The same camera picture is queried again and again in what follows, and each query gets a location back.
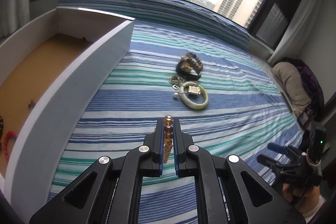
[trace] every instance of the beige cushion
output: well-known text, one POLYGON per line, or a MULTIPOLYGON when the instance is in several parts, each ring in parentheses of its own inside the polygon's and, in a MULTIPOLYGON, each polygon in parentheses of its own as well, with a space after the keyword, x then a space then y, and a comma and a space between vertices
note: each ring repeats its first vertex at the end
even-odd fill
POLYGON ((280 62, 274 66, 273 75, 291 98, 293 111, 299 116, 310 104, 311 99, 302 86, 297 68, 291 63, 280 62))

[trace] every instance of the red bracelet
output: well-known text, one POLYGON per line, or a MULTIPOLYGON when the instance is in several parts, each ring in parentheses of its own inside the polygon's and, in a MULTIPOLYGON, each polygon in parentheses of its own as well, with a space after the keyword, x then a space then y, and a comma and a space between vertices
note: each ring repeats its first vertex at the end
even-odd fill
POLYGON ((6 160, 9 161, 7 144, 10 138, 16 139, 16 134, 13 131, 8 131, 3 140, 3 152, 5 153, 6 160))

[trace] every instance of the black bracelet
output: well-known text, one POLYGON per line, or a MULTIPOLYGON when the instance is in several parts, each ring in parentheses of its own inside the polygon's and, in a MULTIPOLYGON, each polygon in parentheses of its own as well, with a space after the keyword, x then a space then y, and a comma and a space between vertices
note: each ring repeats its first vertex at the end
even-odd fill
POLYGON ((184 59, 184 60, 181 60, 177 65, 176 65, 176 72, 179 74, 179 75, 182 75, 184 76, 184 78, 186 78, 187 81, 197 81, 199 78, 201 78, 201 72, 198 68, 196 68, 194 66, 194 63, 193 62, 188 62, 189 59, 184 59), (184 62, 188 62, 189 65, 195 70, 195 72, 197 73, 197 75, 192 75, 186 71, 184 71, 181 66, 184 62))

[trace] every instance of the white box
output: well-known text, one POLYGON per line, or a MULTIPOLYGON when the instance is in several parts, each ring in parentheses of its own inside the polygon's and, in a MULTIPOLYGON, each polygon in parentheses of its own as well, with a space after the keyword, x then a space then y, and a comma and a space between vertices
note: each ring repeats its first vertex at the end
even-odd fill
POLYGON ((129 51, 134 19, 58 7, 31 21, 0 46, 0 85, 38 45, 57 33, 94 42, 40 98, 15 142, 4 195, 26 223, 47 202, 56 168, 91 99, 129 51))

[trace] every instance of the striped bed sheet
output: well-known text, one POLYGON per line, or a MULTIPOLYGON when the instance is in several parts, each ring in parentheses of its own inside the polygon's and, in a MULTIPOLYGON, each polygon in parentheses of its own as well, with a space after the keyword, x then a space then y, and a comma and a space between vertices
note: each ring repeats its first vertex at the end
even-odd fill
MULTIPOLYGON (((49 199, 103 155, 116 158, 142 144, 157 118, 180 119, 183 132, 211 154, 239 155, 268 183, 256 162, 269 142, 298 146, 301 133, 274 83, 246 51, 218 38, 136 21, 130 51, 111 72, 79 120, 59 162, 49 199), (191 110, 168 82, 187 51, 204 64, 199 83, 209 95, 204 110, 191 110)), ((197 223, 194 178, 175 175, 173 152, 159 178, 144 178, 139 223, 197 223)))

